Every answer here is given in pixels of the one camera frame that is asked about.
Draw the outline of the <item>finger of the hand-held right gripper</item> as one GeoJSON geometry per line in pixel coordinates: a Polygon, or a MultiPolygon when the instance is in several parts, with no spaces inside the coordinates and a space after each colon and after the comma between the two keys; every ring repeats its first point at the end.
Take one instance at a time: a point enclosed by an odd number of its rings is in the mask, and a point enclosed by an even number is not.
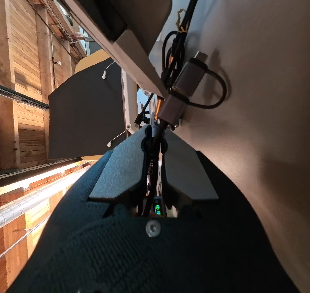
{"type": "Polygon", "coordinates": [[[167,21],[172,0],[111,0],[117,12],[149,55],[167,21]]]}
{"type": "Polygon", "coordinates": [[[149,56],[111,0],[58,1],[142,89],[166,96],[165,86],[149,56]]]}

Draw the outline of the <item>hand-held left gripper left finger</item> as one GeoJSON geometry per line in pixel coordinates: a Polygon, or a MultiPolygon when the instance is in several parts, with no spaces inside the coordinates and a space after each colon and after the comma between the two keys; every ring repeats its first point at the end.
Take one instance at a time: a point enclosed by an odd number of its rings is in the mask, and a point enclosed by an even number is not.
{"type": "Polygon", "coordinates": [[[91,200],[113,201],[137,188],[146,170],[143,142],[151,134],[151,126],[144,125],[113,149],[89,196],[91,200]]]}

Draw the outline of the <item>silver duct pipe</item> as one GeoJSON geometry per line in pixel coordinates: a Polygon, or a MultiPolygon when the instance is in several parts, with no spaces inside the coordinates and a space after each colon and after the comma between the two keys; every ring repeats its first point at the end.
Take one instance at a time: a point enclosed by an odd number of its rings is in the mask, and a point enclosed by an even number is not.
{"type": "Polygon", "coordinates": [[[0,208],[0,227],[4,227],[39,205],[41,202],[71,186],[90,168],[91,165],[88,165],[63,177],[62,179],[43,186],[41,189],[35,190],[30,194],[26,194],[21,198],[17,198],[12,202],[5,204],[0,208]]]}

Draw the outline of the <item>yellow twist tie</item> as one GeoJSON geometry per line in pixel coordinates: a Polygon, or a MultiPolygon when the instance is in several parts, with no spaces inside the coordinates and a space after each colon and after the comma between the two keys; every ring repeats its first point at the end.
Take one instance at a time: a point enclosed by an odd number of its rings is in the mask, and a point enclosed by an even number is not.
{"type": "Polygon", "coordinates": [[[181,16],[180,14],[182,12],[185,12],[186,13],[186,10],[181,8],[178,12],[177,12],[177,20],[175,22],[175,25],[177,27],[177,33],[188,33],[188,29],[189,29],[189,22],[187,21],[185,26],[182,26],[181,25],[181,16]]]}

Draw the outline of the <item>black power station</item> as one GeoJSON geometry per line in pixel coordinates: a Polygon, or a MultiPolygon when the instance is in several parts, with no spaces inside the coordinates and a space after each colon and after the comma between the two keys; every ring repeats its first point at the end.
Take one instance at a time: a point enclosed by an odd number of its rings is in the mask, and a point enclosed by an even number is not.
{"type": "Polygon", "coordinates": [[[151,212],[167,217],[166,207],[162,196],[157,196],[153,199],[151,212]]]}

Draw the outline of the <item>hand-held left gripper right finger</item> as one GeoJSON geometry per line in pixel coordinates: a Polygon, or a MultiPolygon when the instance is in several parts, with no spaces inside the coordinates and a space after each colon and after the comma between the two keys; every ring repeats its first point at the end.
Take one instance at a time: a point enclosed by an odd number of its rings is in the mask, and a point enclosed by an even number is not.
{"type": "Polygon", "coordinates": [[[161,185],[168,209],[219,200],[196,150],[170,130],[162,140],[161,185]]]}

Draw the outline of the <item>black wood-edged display board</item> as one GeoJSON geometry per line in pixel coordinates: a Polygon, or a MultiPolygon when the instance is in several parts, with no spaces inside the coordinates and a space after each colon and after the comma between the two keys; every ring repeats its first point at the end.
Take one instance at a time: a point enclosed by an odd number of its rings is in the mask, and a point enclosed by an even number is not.
{"type": "Polygon", "coordinates": [[[128,136],[122,70],[103,49],[83,58],[48,100],[50,159],[96,159],[128,136]]]}

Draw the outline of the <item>ceiling light strip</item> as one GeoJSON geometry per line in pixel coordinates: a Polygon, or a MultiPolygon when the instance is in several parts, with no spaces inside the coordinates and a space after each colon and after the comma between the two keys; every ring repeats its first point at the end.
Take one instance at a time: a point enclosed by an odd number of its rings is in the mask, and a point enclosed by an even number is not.
{"type": "Polygon", "coordinates": [[[1,195],[22,187],[27,188],[29,184],[33,182],[40,181],[81,165],[89,165],[89,162],[85,160],[67,160],[1,176],[1,195]]]}

